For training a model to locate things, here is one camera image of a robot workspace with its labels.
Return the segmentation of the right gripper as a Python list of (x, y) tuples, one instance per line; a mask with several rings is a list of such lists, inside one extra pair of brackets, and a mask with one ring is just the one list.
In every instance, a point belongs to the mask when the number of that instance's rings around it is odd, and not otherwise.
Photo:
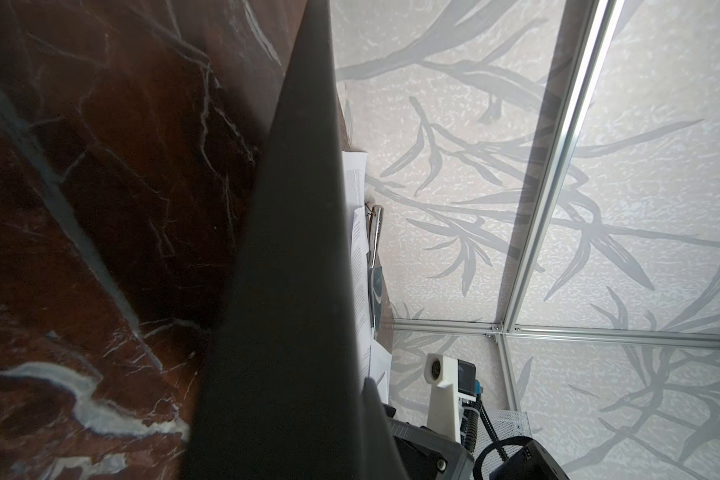
[(394, 407), (383, 407), (409, 479), (471, 478), (474, 458), (461, 443), (427, 427), (399, 421)]

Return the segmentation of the black file folder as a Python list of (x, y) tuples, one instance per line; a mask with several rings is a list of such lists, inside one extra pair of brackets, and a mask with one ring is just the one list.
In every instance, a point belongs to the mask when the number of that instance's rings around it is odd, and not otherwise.
[(180, 475), (403, 479), (358, 364), (330, 5), (306, 4)]

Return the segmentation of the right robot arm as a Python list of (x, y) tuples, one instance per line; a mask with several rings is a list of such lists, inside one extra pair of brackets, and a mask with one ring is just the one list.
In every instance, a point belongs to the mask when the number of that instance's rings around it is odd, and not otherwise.
[(568, 475), (535, 439), (500, 436), (482, 403), (468, 402), (458, 438), (451, 441), (434, 431), (385, 413), (406, 474), (410, 479), (566, 479)]

